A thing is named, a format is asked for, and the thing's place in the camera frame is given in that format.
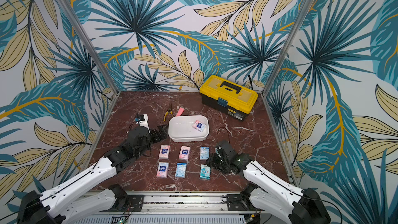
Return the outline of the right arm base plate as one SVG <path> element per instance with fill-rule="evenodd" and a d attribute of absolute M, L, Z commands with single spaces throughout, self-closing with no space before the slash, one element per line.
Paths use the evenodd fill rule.
<path fill-rule="evenodd" d="M 227 194 L 224 198 L 228 211 L 256 211 L 249 199 L 241 194 Z"/>

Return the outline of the pink Tempo tissue pack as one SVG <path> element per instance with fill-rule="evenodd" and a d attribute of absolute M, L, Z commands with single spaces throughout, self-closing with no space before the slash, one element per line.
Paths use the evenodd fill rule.
<path fill-rule="evenodd" d="M 181 146 L 179 153 L 179 160 L 188 161 L 191 148 L 188 146 Z"/>
<path fill-rule="evenodd" d="M 161 145 L 159 159 L 168 159 L 170 155 L 170 145 Z"/>
<path fill-rule="evenodd" d="M 157 170 L 157 177 L 159 178 L 167 178 L 169 171 L 169 163 L 168 162 L 160 162 Z"/>

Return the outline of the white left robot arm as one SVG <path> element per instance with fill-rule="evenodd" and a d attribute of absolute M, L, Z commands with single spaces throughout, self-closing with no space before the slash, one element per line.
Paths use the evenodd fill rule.
<path fill-rule="evenodd" d="M 81 199 L 86 192 L 133 165 L 151 145 L 168 137 L 168 126 L 153 130 L 137 126 L 119 146 L 107 151 L 92 166 L 69 180 L 40 194 L 24 195 L 18 211 L 18 224 L 72 224 L 92 214 L 109 210 L 127 201 L 126 192 L 113 185 L 97 195 Z"/>

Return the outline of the teal cartoon pack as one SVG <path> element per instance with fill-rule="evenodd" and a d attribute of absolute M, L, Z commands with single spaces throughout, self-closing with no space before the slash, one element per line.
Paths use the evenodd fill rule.
<path fill-rule="evenodd" d="M 211 168 L 209 166 L 202 164 L 200 169 L 200 179 L 210 180 L 210 170 Z"/>

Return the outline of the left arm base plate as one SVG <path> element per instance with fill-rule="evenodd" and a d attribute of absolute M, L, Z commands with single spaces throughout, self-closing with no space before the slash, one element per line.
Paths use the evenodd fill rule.
<path fill-rule="evenodd" d="M 141 212 L 144 203 L 144 195 L 126 195 L 117 198 L 115 204 L 102 212 Z"/>

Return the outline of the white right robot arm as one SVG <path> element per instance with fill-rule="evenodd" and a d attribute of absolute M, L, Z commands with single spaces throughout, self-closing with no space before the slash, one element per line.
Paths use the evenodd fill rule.
<path fill-rule="evenodd" d="M 240 175 L 250 182 L 240 193 L 241 205 L 266 211 L 287 224 L 329 224 L 331 218 L 311 189 L 301 189 L 277 177 L 246 153 L 237 153 L 222 141 L 206 165 L 225 174 Z"/>

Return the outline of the blue cartoon tissue pack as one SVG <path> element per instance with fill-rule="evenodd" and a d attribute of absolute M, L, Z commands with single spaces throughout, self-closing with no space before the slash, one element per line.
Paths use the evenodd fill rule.
<path fill-rule="evenodd" d="M 210 156 L 210 148 L 209 147 L 201 147 L 200 148 L 200 160 L 205 161 Z"/>

